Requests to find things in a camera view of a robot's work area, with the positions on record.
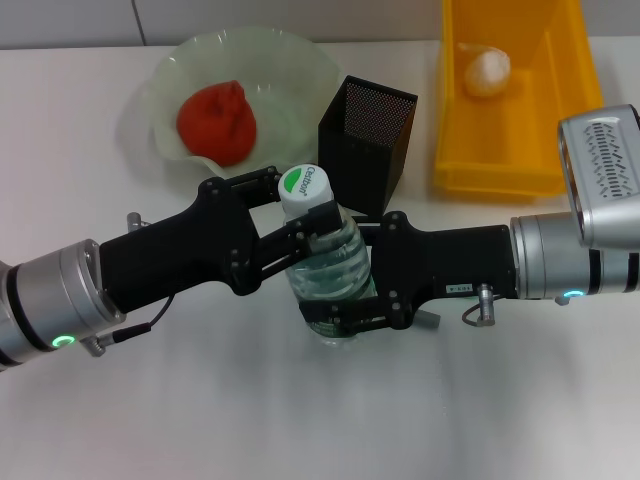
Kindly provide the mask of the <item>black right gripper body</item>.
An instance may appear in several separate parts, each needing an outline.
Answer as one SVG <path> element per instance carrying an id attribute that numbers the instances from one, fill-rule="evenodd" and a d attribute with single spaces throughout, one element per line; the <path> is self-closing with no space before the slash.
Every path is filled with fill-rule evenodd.
<path id="1" fill-rule="evenodd" d="M 371 247 L 371 274 L 378 297 L 399 303 L 399 328 L 409 328 L 415 313 L 436 299 L 474 297 L 479 312 L 474 327 L 495 324 L 494 302 L 515 299 L 516 268 L 510 230 L 492 225 L 421 231 L 406 214 L 394 211 L 380 222 Z"/>

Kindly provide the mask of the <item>yellow plastic storage bin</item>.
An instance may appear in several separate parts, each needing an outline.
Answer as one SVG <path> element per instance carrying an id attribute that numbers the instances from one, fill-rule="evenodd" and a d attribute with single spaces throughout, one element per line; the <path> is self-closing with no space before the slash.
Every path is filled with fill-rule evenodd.
<path id="1" fill-rule="evenodd" d="M 465 86 L 482 47 L 511 63 L 489 98 Z M 495 201 L 564 193 L 558 123 L 603 105 L 580 0 L 442 0 L 437 95 L 437 190 Z"/>

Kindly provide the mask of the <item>clear plastic water bottle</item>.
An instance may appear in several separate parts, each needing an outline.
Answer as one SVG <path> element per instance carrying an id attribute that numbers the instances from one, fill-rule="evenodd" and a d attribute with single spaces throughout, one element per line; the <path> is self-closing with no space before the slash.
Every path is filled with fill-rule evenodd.
<path id="1" fill-rule="evenodd" d="M 328 175 L 313 164 L 287 170 L 279 180 L 278 192 L 287 222 L 334 199 Z M 300 302 L 360 300 L 376 295 L 362 234 L 348 211 L 343 207 L 338 210 L 341 228 L 324 236 L 312 235 L 311 255 L 286 270 Z"/>

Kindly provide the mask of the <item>green frosted glass fruit bowl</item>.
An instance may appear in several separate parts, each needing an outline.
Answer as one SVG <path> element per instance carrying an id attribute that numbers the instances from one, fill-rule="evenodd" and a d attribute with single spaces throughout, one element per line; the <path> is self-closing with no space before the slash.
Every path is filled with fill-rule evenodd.
<path id="1" fill-rule="evenodd" d="M 273 166 L 279 172 L 317 159 L 318 125 L 343 75 L 316 44 L 267 27 L 239 27 L 197 35 L 166 55 L 142 98 L 155 150 L 173 163 L 193 162 L 229 178 Z M 256 120 L 247 158 L 224 167 L 184 145 L 179 109 L 200 90 L 236 81 Z"/>

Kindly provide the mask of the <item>white paper ball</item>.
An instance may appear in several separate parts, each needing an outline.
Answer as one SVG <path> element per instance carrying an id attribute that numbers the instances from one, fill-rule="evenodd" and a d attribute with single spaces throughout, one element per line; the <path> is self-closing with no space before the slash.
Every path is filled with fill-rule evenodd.
<path id="1" fill-rule="evenodd" d="M 489 98 L 507 88 L 511 77 L 511 59 L 505 51 L 469 43 L 459 43 L 458 47 L 472 56 L 464 71 L 464 86 L 469 95 Z"/>

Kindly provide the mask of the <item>red ball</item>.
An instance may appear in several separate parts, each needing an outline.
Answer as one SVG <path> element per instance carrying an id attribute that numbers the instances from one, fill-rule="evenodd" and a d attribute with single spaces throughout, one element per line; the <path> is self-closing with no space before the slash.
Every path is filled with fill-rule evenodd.
<path id="1" fill-rule="evenodd" d="M 236 80 L 205 87 L 178 111 L 176 129 L 187 150 L 219 166 L 248 158 L 257 139 L 257 123 L 245 91 Z"/>

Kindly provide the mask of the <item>black mesh pen holder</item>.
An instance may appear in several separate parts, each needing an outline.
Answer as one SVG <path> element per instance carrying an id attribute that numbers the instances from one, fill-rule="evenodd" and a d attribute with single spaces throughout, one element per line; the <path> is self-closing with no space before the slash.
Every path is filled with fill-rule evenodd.
<path id="1" fill-rule="evenodd" d="M 418 97 L 344 79 L 318 127 L 318 164 L 336 201 L 378 219 L 404 170 Z"/>

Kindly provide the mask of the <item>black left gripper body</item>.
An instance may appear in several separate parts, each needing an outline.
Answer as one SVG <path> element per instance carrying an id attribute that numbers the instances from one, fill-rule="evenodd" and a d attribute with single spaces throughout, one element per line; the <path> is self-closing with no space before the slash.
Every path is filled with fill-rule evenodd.
<path id="1" fill-rule="evenodd" d="M 123 313 L 206 282 L 248 295 L 261 284 L 257 242 L 239 192 L 212 178 L 183 212 L 101 244 L 102 286 Z"/>

